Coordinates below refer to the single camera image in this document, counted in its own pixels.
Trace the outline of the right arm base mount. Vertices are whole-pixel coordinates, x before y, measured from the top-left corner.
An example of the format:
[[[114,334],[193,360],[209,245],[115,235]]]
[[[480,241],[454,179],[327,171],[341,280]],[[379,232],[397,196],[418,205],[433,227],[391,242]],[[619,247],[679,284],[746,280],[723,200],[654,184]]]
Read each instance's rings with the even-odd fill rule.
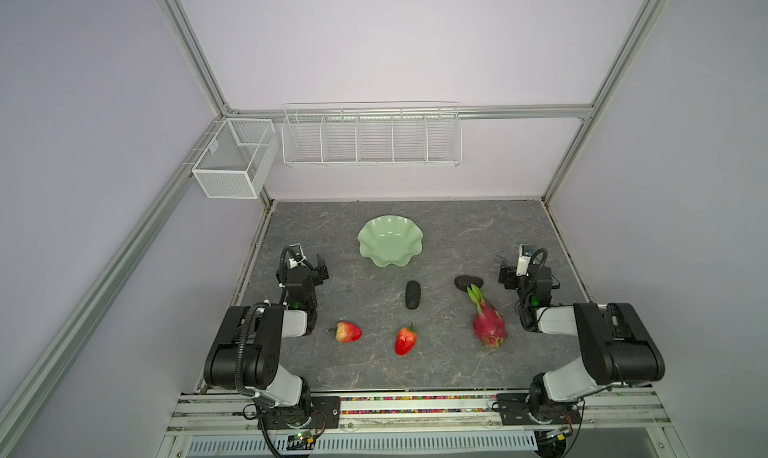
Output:
[[[498,393],[491,410],[500,415],[502,424],[511,425],[577,425],[582,421],[576,403],[533,403],[528,392]]]

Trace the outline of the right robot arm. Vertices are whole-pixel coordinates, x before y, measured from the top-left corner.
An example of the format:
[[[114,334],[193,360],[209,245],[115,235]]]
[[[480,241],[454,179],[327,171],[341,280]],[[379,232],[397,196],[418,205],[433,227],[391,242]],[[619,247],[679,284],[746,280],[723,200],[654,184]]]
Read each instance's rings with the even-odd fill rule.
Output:
[[[502,263],[498,281],[518,294],[518,316],[524,330],[574,336],[579,356],[536,375],[523,408],[536,420],[558,405],[570,407],[590,395],[615,386],[643,386],[661,380],[666,365],[661,352],[629,303],[592,302],[555,305],[539,277],[551,276],[543,264],[523,271]]]

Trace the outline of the pink dragon fruit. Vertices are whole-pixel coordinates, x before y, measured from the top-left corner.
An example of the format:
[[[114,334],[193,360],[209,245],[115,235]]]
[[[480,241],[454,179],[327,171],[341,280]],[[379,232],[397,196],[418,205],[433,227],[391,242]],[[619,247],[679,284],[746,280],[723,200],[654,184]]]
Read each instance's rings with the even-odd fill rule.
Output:
[[[499,348],[507,339],[506,323],[503,316],[485,298],[481,288],[471,284],[467,293],[476,307],[473,329],[485,347]]]

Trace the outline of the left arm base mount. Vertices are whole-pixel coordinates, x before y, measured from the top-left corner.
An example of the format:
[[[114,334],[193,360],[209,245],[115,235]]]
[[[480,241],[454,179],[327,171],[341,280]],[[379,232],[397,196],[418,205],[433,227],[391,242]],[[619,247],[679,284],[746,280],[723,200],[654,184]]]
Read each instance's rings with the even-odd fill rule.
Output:
[[[336,429],[341,418],[337,395],[302,398],[294,407],[260,409],[268,430]]]

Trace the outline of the white vent grille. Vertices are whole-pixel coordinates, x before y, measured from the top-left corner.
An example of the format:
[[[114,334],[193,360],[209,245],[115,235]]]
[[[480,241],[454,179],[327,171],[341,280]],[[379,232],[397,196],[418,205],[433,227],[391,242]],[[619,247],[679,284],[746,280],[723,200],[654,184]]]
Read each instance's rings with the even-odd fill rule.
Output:
[[[284,457],[341,457],[344,455],[418,456],[443,453],[536,451],[532,431],[469,431],[432,433],[331,433],[304,449],[286,435],[274,437],[273,446]],[[192,440],[189,457],[269,457],[263,437],[210,436]]]

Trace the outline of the red strawberry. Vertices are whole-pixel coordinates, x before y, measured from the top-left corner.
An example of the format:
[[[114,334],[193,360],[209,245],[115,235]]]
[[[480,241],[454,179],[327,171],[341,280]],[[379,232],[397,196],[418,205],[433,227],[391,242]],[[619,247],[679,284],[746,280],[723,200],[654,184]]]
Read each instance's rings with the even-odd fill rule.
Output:
[[[399,356],[408,354],[416,345],[418,334],[413,326],[404,326],[398,332],[395,342],[395,352]]]

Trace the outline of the green scalloped fruit bowl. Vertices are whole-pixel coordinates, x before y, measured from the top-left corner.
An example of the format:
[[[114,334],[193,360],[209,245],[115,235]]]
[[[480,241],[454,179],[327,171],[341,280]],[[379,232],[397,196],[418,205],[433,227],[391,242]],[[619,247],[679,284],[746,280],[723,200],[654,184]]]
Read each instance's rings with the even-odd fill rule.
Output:
[[[358,232],[359,253],[377,267],[406,266],[423,249],[421,228],[411,219],[384,215],[369,220]]]

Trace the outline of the aluminium front rail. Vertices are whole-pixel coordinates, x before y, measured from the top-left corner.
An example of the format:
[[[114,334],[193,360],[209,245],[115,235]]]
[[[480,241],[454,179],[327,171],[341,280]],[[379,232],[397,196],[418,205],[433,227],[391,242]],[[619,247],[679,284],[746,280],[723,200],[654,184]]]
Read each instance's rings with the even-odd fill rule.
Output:
[[[651,388],[612,389],[577,404],[547,405],[538,419],[524,410],[525,397],[517,390],[331,391],[314,396],[312,424],[331,433],[354,433],[648,428],[672,423]],[[258,425],[254,413],[250,400],[237,394],[184,395],[166,432],[245,434]]]

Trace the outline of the dark avocado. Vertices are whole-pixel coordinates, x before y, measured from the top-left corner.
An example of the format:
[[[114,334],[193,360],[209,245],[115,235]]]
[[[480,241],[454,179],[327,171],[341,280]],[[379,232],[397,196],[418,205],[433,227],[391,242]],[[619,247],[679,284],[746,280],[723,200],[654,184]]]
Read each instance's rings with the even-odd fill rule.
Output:
[[[421,285],[416,280],[410,280],[406,284],[405,289],[405,304],[409,310],[415,310],[418,308],[421,301]]]
[[[478,276],[464,274],[464,275],[459,275],[455,277],[454,285],[461,292],[466,292],[468,289],[471,289],[473,286],[477,288],[482,288],[484,285],[484,280]]]

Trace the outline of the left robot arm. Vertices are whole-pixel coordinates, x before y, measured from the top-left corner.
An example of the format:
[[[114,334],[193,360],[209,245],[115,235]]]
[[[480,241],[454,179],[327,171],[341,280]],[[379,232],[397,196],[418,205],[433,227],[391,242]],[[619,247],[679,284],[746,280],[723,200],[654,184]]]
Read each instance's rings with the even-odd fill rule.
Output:
[[[207,385],[234,390],[273,414],[308,419],[309,385],[280,364],[280,355],[285,338],[308,336],[316,326],[316,287],[329,278],[324,258],[316,259],[309,261],[298,246],[284,248],[279,299],[227,309],[204,362]]]

